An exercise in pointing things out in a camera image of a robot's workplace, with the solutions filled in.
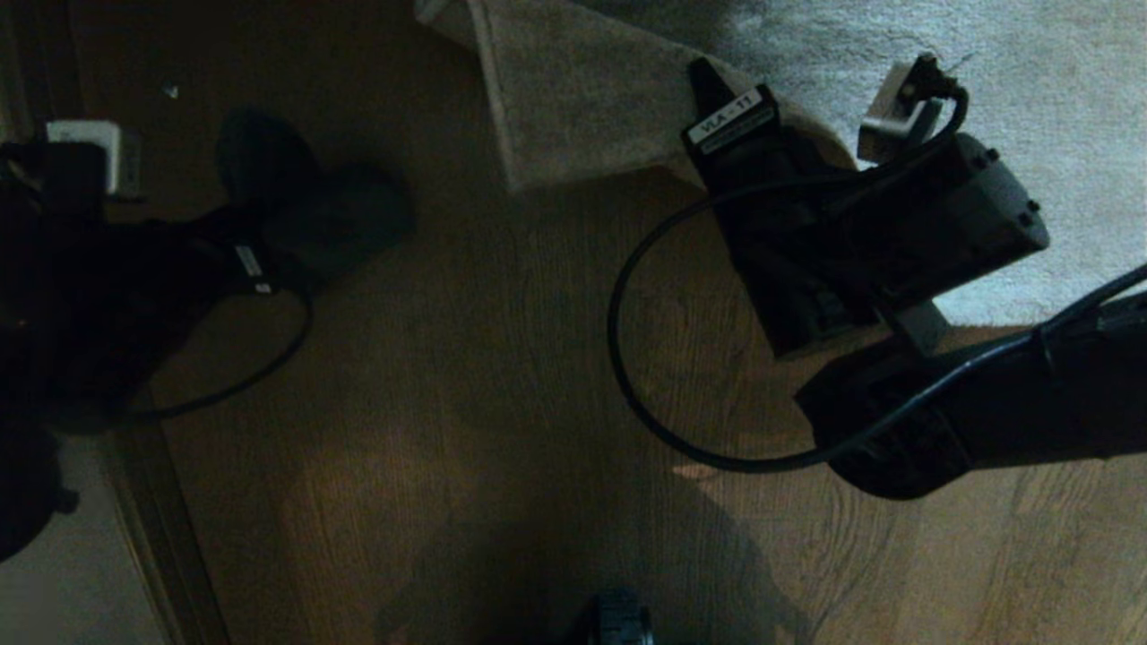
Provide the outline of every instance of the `wall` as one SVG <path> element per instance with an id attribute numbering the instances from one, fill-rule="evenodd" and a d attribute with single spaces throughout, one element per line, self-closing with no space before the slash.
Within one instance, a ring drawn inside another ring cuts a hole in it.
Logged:
<path id="1" fill-rule="evenodd" d="M 80 494 L 0 564 L 0 644 L 167 643 L 116 510 L 97 438 L 68 438 L 64 485 Z"/>

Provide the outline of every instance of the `white rug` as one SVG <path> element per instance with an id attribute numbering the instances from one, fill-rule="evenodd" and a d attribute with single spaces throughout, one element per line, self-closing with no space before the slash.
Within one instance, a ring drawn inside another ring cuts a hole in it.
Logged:
<path id="1" fill-rule="evenodd" d="M 724 68 L 739 83 L 763 77 L 852 148 L 889 65 L 931 50 L 963 61 L 965 131 L 1004 154 L 1052 235 L 1047 251 L 941 297 L 954 322 L 1038 321 L 1147 256 L 1142 1 L 578 2 L 588 9 L 418 5 L 482 55 L 514 188 L 673 165 L 693 118 L 684 64 L 697 52 L 747 71 Z"/>

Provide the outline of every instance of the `black power cable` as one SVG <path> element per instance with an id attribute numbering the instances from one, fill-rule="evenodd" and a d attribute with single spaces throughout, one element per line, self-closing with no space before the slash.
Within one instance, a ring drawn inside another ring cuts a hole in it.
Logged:
<path id="1" fill-rule="evenodd" d="M 717 452 L 711 452 L 704 450 L 697 445 L 694 445 L 682 438 L 680 435 L 670 430 L 665 427 L 657 418 L 649 411 L 648 407 L 638 397 L 638 394 L 630 381 L 629 373 L 625 370 L 625 363 L 622 357 L 621 342 L 618 340 L 618 327 L 621 320 L 622 300 L 625 296 L 625 288 L 629 285 L 630 278 L 633 271 L 638 267 L 641 259 L 649 251 L 653 246 L 661 240 L 665 234 L 673 230 L 677 225 L 682 222 L 690 219 L 702 212 L 705 212 L 715 207 L 734 202 L 740 199 L 744 199 L 749 195 L 758 195 L 763 193 L 804 193 L 814 188 L 830 188 L 841 187 L 860 184 L 863 186 L 871 186 L 875 181 L 881 181 L 889 177 L 897 176 L 903 171 L 908 164 L 914 161 L 924 158 L 931 151 L 936 150 L 946 140 L 953 137 L 959 130 L 960 125 L 963 123 L 963 118 L 967 115 L 968 107 L 968 94 L 965 90 L 955 87 L 951 92 L 951 98 L 955 99 L 957 107 L 955 111 L 949 124 L 944 130 L 930 139 L 924 145 L 907 151 L 892 162 L 876 166 L 864 172 L 848 173 L 841 176 L 828 176 L 828 177 L 806 177 L 798 178 L 788 181 L 780 182 L 765 182 L 757 184 L 752 186 L 746 186 L 736 191 L 732 191 L 716 197 L 710 197 L 707 200 L 699 201 L 685 209 L 671 215 L 665 218 L 661 224 L 657 225 L 641 242 L 637 246 L 633 252 L 630 255 L 625 265 L 622 267 L 621 273 L 617 277 L 617 281 L 614 283 L 614 292 L 609 300 L 609 312 L 607 316 L 607 342 L 609 344 L 609 358 L 612 365 L 614 378 L 617 380 L 617 384 L 622 390 L 622 395 L 625 397 L 625 402 L 629 404 L 630 409 L 633 410 L 638 419 L 662 442 L 664 442 L 670 448 L 677 450 L 678 452 L 685 454 L 689 459 L 704 464 L 707 466 L 712 466 L 721 471 L 731 471 L 736 473 L 783 473 L 789 471 L 797 471 L 801 468 L 806 468 L 809 466 L 814 466 L 818 464 L 824 464 L 832 459 L 835 459 L 846 452 L 850 452 L 864 443 L 872 441 L 873 438 L 880 436 L 882 433 L 891 428 L 898 421 L 918 410 L 920 406 L 924 405 L 933 398 L 935 398 L 939 393 L 944 391 L 946 388 L 951 387 L 957 381 L 963 379 L 965 376 L 978 371 L 992 360 L 1000 358 L 1002 356 L 1013 353 L 1029 345 L 1035 345 L 1037 343 L 1043 343 L 1044 340 L 1058 332 L 1067 322 L 1078 318 L 1083 313 L 1091 311 L 1092 309 L 1099 306 L 1108 298 L 1126 290 L 1128 288 L 1147 280 L 1147 265 L 1140 266 L 1134 271 L 1131 271 L 1116 280 L 1100 287 L 1099 289 L 1092 292 L 1091 294 L 1084 296 L 1075 304 L 1064 309 L 1060 314 L 1055 316 L 1051 320 L 1038 325 L 1032 328 L 1030 334 L 1019 336 L 1012 341 L 1007 341 L 1002 344 L 996 345 L 983 353 L 980 353 L 965 363 L 952 368 L 949 373 L 944 374 L 930 386 L 923 388 L 898 407 L 885 414 L 883 418 L 868 426 L 867 428 L 857 432 L 852 436 L 841 441 L 835 445 L 827 448 L 818 448 L 809 450 L 805 452 L 798 452 L 795 454 L 789 454 L 786 457 L 770 458 L 770 459 L 742 459 L 736 457 L 728 457 L 725 454 L 719 454 Z"/>
<path id="2" fill-rule="evenodd" d="M 283 290 L 294 295 L 298 300 L 299 304 L 303 305 L 304 318 L 303 326 L 299 327 L 298 333 L 279 353 L 279 356 L 264 365 L 258 372 L 255 372 L 250 376 L 228 388 L 204 397 L 188 401 L 186 403 L 172 405 L 171 407 L 162 407 L 159 410 L 149 410 L 146 412 L 134 412 L 128 414 L 126 420 L 132 423 L 151 423 L 174 419 L 175 417 L 182 417 L 184 414 L 189 414 L 192 412 L 198 412 L 204 407 L 223 403 L 224 401 L 250 389 L 259 381 L 281 370 L 283 365 L 287 365 L 287 363 L 294 358 L 296 353 L 298 353 L 298 350 L 303 348 L 303 343 L 306 342 L 307 336 L 311 334 L 311 327 L 314 322 L 314 303 L 311 301 L 311 295 L 307 294 L 305 289 L 283 287 Z"/>
<path id="3" fill-rule="evenodd" d="M 665 427 L 660 420 L 657 420 L 653 412 L 646 407 L 646 405 L 638 397 L 637 390 L 630 380 L 629 372 L 625 370 L 621 342 L 618 340 L 618 327 L 625 288 L 629 285 L 633 271 L 645 257 L 646 252 L 648 252 L 648 250 L 674 226 L 695 215 L 704 212 L 715 205 L 720 205 L 735 199 L 743 197 L 747 194 L 777 191 L 783 188 L 783 186 L 778 187 L 775 185 L 766 184 L 756 187 L 756 191 L 752 188 L 754 187 L 749 187 L 743 191 L 739 191 L 736 194 L 729 193 L 711 200 L 696 202 L 673 216 L 670 216 L 662 222 L 661 225 L 654 228 L 654 231 L 649 233 L 646 239 L 641 240 L 641 243 L 638 244 L 637 249 L 634 249 L 633 254 L 630 255 L 630 258 L 625 262 L 625 266 L 622 267 L 622 272 L 618 274 L 617 281 L 614 283 L 612 295 L 609 298 L 609 312 L 607 317 L 607 342 L 609 344 L 609 359 L 612 365 L 614 378 L 617 380 L 617 384 L 622 389 L 622 396 L 625 397 L 625 402 L 633 410 L 634 414 L 637 414 L 638 419 L 640 419 L 641 422 L 645 423 L 657 438 L 670 448 L 677 450 L 694 461 L 712 466 L 713 468 L 721 471 L 757 474 L 783 473 L 806 468 L 809 466 L 824 464 L 825 461 L 835 459 L 880 436 L 882 433 L 918 410 L 920 406 L 935 398 L 953 383 L 984 367 L 992 360 L 1028 347 L 1041 345 L 1041 343 L 1046 342 L 1047 336 L 1055 334 L 1068 322 L 1090 312 L 1101 305 L 1105 301 L 1125 292 L 1134 285 L 1147 281 L 1147 264 L 1116 278 L 1111 282 L 1103 285 L 1099 289 L 1095 289 L 1078 300 L 1054 318 L 1033 327 L 1029 334 L 996 345 L 953 367 L 949 373 L 944 374 L 930 386 L 910 397 L 879 421 L 835 445 L 772 459 L 741 459 L 736 457 L 728 457 L 704 450 L 689 443 L 680 435 Z"/>

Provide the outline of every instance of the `white connector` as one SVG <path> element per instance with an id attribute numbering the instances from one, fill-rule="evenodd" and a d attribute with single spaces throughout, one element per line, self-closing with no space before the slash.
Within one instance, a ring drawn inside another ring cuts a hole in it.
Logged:
<path id="1" fill-rule="evenodd" d="M 124 200 L 143 196 L 142 143 L 138 133 L 115 122 L 87 119 L 48 122 L 47 130 L 49 143 L 95 143 L 103 148 L 108 155 L 108 196 Z"/>

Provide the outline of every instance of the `black object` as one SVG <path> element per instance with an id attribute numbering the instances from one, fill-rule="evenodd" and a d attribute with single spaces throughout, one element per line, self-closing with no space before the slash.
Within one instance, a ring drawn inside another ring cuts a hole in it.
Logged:
<path id="1" fill-rule="evenodd" d="M 630 589 L 611 589 L 593 598 L 563 645 L 654 645 L 649 609 Z"/>
<path id="2" fill-rule="evenodd" d="M 881 436 L 829 461 L 857 488 L 911 499 L 980 468 L 1147 452 L 1147 295 L 1108 303 L 1054 334 L 1030 332 L 912 360 L 884 342 L 829 363 L 796 395 L 833 445 L 976 356 L 993 360 Z"/>
<path id="3" fill-rule="evenodd" d="M 1137 396 L 1144 378 L 1133 374 L 1147 358 L 1145 301 L 1101 308 L 1147 280 L 1147 265 L 1029 332 L 928 358 L 946 328 L 933 296 L 1048 242 L 1039 204 L 999 154 L 957 133 L 967 93 L 935 59 L 922 56 L 912 68 L 912 96 L 955 100 L 951 122 L 864 172 L 828 169 L 781 124 L 766 87 L 732 98 L 708 63 L 689 71 L 702 114 L 719 106 L 682 133 L 711 196 L 666 218 L 634 249 L 607 320 L 622 394 L 655 436 L 734 472 L 828 461 L 859 488 L 896 499 L 924 495 L 973 468 L 1147 450 L 1147 405 Z M 625 371 L 618 325 L 630 277 L 657 240 L 710 208 L 777 356 L 876 320 L 892 333 L 830 363 L 801 390 L 813 450 L 771 459 L 703 450 L 657 420 Z"/>
<path id="4" fill-rule="evenodd" d="M 913 68 L 918 100 L 951 92 L 929 69 L 934 59 Z M 705 59 L 689 73 L 703 118 L 681 138 L 710 195 L 841 176 L 782 124 L 766 86 L 732 98 Z M 946 328 L 930 298 L 1047 247 L 1038 204 L 996 150 L 965 134 L 935 148 L 894 180 L 802 200 L 756 192 L 713 208 L 775 356 L 882 319 L 928 351 Z"/>
<path id="5" fill-rule="evenodd" d="M 369 166 L 326 174 L 288 124 L 233 115 L 217 149 L 231 203 L 184 223 L 109 224 L 101 148 L 3 146 L 0 173 L 0 560 L 71 496 L 61 433 L 166 419 L 234 396 L 280 368 L 311 327 L 311 297 L 413 228 L 396 184 Z M 40 179 L 41 191 L 7 172 Z M 223 298 L 295 294 L 298 336 L 264 368 L 202 398 L 128 403 Z"/>

